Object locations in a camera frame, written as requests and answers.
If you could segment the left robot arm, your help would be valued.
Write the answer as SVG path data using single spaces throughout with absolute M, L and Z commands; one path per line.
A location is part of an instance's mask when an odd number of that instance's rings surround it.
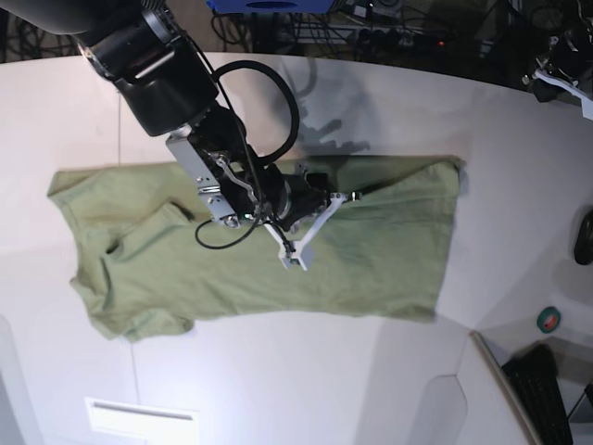
M 531 91 L 540 103 L 562 93 L 581 93 L 585 76 L 592 72 L 592 2 L 566 1 L 563 24 L 549 37 L 549 49 L 535 58 L 529 75 Z

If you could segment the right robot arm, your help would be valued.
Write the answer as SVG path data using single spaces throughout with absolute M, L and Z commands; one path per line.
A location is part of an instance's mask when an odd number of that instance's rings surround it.
M 275 70 L 252 60 L 210 69 L 161 1 L 18 1 L 11 11 L 76 40 L 144 130 L 167 136 L 169 151 L 195 181 L 214 222 L 236 228 L 250 220 L 289 231 L 305 218 L 327 214 L 325 176 L 277 167 L 297 139 L 300 117 L 295 96 Z M 289 135 L 269 155 L 255 153 L 243 122 L 218 103 L 221 76 L 234 70 L 266 75 L 287 103 Z

